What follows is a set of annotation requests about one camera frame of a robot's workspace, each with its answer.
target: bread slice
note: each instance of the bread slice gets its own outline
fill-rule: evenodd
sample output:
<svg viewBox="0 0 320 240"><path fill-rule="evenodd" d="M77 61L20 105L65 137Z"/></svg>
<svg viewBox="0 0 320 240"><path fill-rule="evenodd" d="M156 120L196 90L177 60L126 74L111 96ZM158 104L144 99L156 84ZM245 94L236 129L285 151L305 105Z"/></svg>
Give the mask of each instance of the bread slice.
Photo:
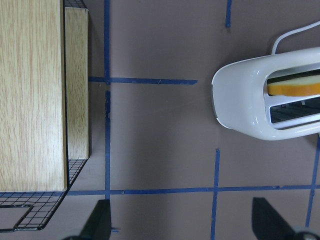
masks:
<svg viewBox="0 0 320 240"><path fill-rule="evenodd" d="M304 97L320 94L320 75L296 77L267 85L270 95Z"/></svg>

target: metal wire grid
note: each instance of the metal wire grid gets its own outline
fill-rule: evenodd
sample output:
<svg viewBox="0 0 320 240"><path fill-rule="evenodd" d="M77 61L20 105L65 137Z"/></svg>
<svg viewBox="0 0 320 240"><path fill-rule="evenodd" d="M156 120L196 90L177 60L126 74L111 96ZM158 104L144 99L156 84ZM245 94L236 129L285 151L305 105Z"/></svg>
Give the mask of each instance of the metal wire grid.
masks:
<svg viewBox="0 0 320 240"><path fill-rule="evenodd" d="M278 123L320 113L320 97L286 103L270 108L271 122Z"/></svg>
<svg viewBox="0 0 320 240"><path fill-rule="evenodd" d="M0 233L43 229L67 195L86 162L85 159L69 160L69 187L66 191L0 193L0 208L27 208L26 213L13 228L0 229Z"/></svg>
<svg viewBox="0 0 320 240"><path fill-rule="evenodd" d="M66 8L79 8L79 9L87 8L82 0L64 0L64 6Z"/></svg>

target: floor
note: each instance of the floor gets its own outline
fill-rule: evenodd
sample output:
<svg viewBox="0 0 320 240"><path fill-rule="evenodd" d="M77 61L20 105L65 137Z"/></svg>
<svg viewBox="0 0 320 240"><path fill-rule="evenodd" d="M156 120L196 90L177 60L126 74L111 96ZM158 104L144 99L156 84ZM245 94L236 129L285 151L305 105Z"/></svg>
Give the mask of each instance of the floor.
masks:
<svg viewBox="0 0 320 240"><path fill-rule="evenodd" d="M318 135L263 141L226 129L214 117L210 89L220 67L265 55L266 36L315 22L317 1L233 1L230 28L227 1L84 2L90 158L44 230L0 238L78 234L104 198L112 240L254 240L253 197L265 197L292 226L319 229ZM299 44L289 40L279 51Z"/></svg>

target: wire rack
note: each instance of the wire rack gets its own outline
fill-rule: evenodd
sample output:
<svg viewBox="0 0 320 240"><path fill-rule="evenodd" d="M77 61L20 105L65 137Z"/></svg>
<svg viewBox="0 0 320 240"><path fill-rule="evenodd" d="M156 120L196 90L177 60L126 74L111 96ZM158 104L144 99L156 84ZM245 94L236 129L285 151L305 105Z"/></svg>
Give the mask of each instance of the wire rack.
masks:
<svg viewBox="0 0 320 240"><path fill-rule="evenodd" d="M26 208L26 213L12 228L0 229L0 233L21 230L42 230L54 215L59 205L68 194L77 176L86 164L85 159L70 159L69 186L66 191L44 192L2 192L0 193L1 208Z"/></svg>
<svg viewBox="0 0 320 240"><path fill-rule="evenodd" d="M87 8L82 0L64 0L64 6L66 8L79 8L79 9Z"/></svg>

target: wooden cabinet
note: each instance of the wooden cabinet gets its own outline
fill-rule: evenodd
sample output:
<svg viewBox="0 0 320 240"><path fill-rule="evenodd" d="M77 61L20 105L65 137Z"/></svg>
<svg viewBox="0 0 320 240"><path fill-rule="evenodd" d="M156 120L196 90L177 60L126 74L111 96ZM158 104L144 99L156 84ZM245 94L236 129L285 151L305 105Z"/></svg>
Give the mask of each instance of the wooden cabinet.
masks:
<svg viewBox="0 0 320 240"><path fill-rule="evenodd" d="M83 27L66 11L75 37L62 0L0 2L0 192L64 191L67 133L88 158L88 10Z"/></svg>

